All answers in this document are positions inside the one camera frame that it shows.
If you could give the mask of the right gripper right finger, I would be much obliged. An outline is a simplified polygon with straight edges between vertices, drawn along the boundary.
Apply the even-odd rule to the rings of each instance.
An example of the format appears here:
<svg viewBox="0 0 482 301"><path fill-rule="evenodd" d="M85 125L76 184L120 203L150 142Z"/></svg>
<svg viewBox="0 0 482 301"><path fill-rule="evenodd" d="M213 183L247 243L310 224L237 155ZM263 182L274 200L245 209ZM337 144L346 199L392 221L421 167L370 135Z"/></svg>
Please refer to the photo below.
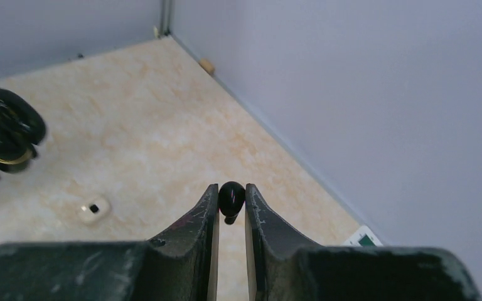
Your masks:
<svg viewBox="0 0 482 301"><path fill-rule="evenodd" d="M251 300L481 300L463 263L441 248L324 246L245 189Z"/></svg>

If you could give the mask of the black earbud charging case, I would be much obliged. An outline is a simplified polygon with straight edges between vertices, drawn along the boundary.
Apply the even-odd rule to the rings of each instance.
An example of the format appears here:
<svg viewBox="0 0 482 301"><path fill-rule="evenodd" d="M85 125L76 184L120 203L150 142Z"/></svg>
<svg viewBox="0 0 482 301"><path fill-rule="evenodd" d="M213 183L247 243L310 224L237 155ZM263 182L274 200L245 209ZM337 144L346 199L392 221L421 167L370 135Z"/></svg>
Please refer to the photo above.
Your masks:
<svg viewBox="0 0 482 301"><path fill-rule="evenodd" d="M47 127L42 116L14 92L0 88L0 171L17 174L38 157Z"/></svg>

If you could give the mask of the black earbud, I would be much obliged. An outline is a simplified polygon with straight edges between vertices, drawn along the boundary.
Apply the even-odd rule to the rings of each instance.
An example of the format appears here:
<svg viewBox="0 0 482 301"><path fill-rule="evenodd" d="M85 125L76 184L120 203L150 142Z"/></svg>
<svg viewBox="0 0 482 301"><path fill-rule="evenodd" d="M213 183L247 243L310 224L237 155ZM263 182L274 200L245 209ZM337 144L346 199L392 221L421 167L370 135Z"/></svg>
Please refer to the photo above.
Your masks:
<svg viewBox="0 0 482 301"><path fill-rule="evenodd" d="M218 192L218 207L227 225L234 224L246 200L245 188L238 182L224 183Z"/></svg>

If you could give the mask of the white earbud charging case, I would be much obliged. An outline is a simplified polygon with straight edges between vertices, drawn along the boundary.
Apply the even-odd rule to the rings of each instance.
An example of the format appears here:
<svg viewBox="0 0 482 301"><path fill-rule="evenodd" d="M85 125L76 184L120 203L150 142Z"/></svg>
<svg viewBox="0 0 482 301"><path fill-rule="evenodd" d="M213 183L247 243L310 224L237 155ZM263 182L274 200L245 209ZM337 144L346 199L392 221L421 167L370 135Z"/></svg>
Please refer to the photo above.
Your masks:
<svg viewBox="0 0 482 301"><path fill-rule="evenodd" d="M95 224L106 217L111 209L112 206L107 198L96 195L80 205L77 216L84 224Z"/></svg>

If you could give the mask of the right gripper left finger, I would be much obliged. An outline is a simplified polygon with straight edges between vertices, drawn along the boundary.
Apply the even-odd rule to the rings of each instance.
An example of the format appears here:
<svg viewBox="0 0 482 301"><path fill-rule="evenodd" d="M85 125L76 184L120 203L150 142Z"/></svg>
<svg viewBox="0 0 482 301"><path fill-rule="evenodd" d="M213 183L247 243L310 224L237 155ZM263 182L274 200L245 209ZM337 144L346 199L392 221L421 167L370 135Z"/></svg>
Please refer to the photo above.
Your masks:
<svg viewBox="0 0 482 301"><path fill-rule="evenodd" d="M0 244L0 300L215 300L218 185L142 241Z"/></svg>

